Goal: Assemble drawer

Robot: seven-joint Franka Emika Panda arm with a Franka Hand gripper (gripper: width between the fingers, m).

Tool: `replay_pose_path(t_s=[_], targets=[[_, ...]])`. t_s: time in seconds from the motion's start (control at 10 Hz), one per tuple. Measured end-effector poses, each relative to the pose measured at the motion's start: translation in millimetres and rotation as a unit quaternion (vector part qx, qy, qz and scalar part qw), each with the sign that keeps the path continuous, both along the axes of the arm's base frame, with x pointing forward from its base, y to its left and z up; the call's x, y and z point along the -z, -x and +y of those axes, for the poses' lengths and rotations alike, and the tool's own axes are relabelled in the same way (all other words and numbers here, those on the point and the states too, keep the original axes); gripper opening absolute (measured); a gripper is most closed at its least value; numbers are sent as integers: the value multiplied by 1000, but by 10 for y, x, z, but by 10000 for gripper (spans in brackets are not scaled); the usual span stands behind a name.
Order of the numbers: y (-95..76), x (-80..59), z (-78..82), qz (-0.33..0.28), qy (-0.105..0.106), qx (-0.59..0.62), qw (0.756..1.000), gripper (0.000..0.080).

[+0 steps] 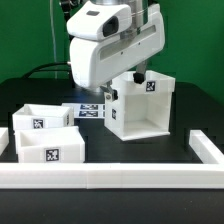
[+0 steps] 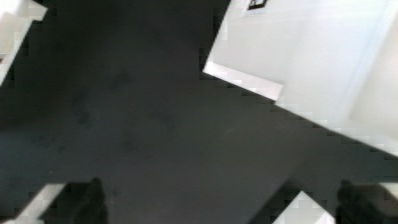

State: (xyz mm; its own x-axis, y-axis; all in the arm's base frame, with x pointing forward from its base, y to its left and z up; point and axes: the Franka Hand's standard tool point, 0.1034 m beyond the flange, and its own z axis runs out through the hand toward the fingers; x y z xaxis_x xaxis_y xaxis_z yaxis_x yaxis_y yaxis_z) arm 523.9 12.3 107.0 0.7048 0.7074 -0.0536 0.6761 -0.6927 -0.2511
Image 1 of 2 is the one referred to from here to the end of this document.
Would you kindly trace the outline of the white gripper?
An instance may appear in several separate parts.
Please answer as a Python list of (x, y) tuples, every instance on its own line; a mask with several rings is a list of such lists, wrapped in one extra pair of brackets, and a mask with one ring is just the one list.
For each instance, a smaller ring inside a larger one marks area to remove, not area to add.
[(131, 8), (132, 24), (127, 30), (101, 41), (71, 35), (70, 62), (75, 83), (83, 88), (102, 85), (105, 99), (110, 101), (118, 99), (118, 92), (108, 81), (137, 65), (134, 82), (142, 84), (147, 67), (145, 61), (161, 51), (165, 43), (159, 4), (123, 4)]

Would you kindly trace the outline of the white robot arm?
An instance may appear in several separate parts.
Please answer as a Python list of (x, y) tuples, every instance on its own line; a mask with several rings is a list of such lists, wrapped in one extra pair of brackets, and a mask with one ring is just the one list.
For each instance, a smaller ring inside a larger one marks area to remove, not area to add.
[(113, 100), (118, 93), (112, 80), (134, 67), (134, 81), (143, 83), (147, 60), (165, 44), (160, 5), (151, 0), (88, 0), (68, 20), (67, 31), (75, 83), (100, 87)]

